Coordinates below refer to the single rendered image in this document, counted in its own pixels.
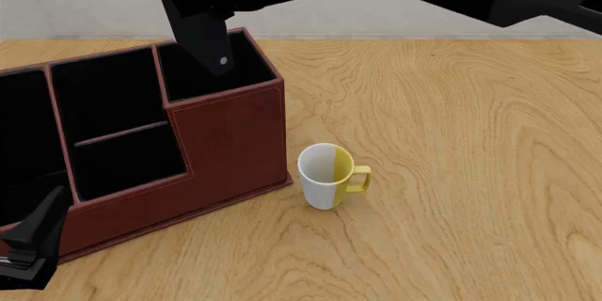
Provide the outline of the red-brown desk caddy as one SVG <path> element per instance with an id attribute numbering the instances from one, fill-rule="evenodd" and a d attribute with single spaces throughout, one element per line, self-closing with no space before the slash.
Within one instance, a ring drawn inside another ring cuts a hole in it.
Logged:
<path id="1" fill-rule="evenodd" d="M 284 80 L 245 29 L 213 76 L 172 41 L 0 71 L 0 235 L 70 190 L 72 261 L 291 183 Z"/>

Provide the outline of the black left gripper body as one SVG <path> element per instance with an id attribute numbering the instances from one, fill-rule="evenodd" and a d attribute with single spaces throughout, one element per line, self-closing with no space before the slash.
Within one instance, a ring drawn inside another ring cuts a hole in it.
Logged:
<path id="1" fill-rule="evenodd" d="M 8 248 L 0 257 L 0 291 L 43 290 L 58 264 L 58 245 L 36 250 Z"/>

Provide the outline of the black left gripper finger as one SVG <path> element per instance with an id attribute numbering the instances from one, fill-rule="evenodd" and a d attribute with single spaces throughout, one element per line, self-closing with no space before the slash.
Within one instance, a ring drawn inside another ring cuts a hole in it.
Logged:
<path id="1" fill-rule="evenodd" d="M 61 232 L 70 208 L 70 190 L 55 187 L 20 224 L 0 235 L 8 245 L 6 260 L 58 258 Z"/>

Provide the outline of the white and yellow mug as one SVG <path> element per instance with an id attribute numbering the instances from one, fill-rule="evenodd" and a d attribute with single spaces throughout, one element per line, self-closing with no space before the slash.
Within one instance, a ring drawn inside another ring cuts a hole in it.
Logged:
<path id="1" fill-rule="evenodd" d="M 297 159 L 306 202 L 317 210 L 332 210 L 348 193 L 363 193 L 370 187 L 372 171 L 355 165 L 348 150 L 331 143 L 305 148 Z"/>

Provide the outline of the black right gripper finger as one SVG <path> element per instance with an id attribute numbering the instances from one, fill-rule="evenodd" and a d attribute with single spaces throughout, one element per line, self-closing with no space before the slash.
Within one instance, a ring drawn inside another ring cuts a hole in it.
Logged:
<path id="1" fill-rule="evenodd" d="M 172 0 L 162 0 L 175 41 L 214 76 L 233 68 L 224 21 L 207 12 L 182 15 Z"/>

